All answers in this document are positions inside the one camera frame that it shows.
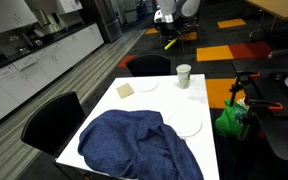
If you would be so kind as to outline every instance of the napkin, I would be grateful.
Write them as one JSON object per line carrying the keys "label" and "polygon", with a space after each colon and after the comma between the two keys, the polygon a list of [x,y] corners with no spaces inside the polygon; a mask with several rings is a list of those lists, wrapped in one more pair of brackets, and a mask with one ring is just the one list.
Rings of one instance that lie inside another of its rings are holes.
{"label": "napkin", "polygon": [[128,83],[116,88],[116,90],[122,99],[134,93],[134,90]]}

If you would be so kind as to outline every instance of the drawer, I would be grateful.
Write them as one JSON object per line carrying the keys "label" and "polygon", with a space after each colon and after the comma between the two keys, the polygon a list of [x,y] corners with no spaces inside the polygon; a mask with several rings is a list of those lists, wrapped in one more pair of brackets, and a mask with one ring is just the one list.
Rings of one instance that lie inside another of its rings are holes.
{"label": "drawer", "polygon": [[56,42],[54,44],[51,44],[51,45],[47,46],[46,49],[47,49],[47,51],[49,53],[51,53],[51,52],[53,52],[53,51],[55,51],[57,49],[60,49],[61,47],[62,47],[61,43],[60,42]]}
{"label": "drawer", "polygon": [[49,54],[48,49],[44,48],[42,50],[39,50],[39,51],[33,53],[32,58],[38,60],[38,59],[41,59],[42,57],[44,57],[48,54]]}
{"label": "drawer", "polygon": [[8,65],[0,69],[0,80],[5,77],[17,72],[17,69],[14,65]]}
{"label": "drawer", "polygon": [[13,65],[18,69],[18,70],[22,70],[26,67],[28,67],[29,65],[35,63],[37,61],[36,58],[34,58],[32,55],[26,56],[23,59],[20,59],[16,62],[13,63]]}

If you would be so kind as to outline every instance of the green bag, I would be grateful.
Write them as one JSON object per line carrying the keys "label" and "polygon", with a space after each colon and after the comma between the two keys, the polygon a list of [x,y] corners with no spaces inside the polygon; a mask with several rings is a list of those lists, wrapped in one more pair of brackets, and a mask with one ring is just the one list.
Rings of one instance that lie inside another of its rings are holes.
{"label": "green bag", "polygon": [[238,137],[242,129],[239,120],[241,119],[242,114],[245,114],[247,110],[236,102],[230,107],[230,100],[225,100],[224,103],[226,107],[221,116],[215,121],[216,133],[223,137],[229,135]]}

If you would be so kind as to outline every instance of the red carpet tile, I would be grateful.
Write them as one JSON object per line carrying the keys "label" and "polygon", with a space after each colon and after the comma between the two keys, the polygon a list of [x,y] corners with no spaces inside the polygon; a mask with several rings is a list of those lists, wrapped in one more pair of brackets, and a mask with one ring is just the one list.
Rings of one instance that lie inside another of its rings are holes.
{"label": "red carpet tile", "polygon": [[267,57],[267,55],[273,50],[264,41],[246,44],[232,44],[228,46],[234,59]]}
{"label": "red carpet tile", "polygon": [[254,57],[267,57],[273,49],[263,41],[247,43],[246,46],[252,51]]}
{"label": "red carpet tile", "polygon": [[126,67],[126,62],[127,62],[128,60],[134,58],[135,56],[137,56],[137,55],[127,55],[127,56],[125,56],[125,57],[122,59],[122,61],[117,65],[117,67],[121,67],[121,68]]}

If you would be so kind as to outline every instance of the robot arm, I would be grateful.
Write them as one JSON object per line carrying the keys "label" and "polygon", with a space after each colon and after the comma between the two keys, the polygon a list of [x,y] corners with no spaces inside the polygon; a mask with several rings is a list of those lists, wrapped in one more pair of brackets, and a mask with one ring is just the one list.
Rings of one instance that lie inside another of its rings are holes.
{"label": "robot arm", "polygon": [[156,11],[154,22],[172,23],[181,16],[189,18],[197,13],[201,0],[159,0],[161,9]]}

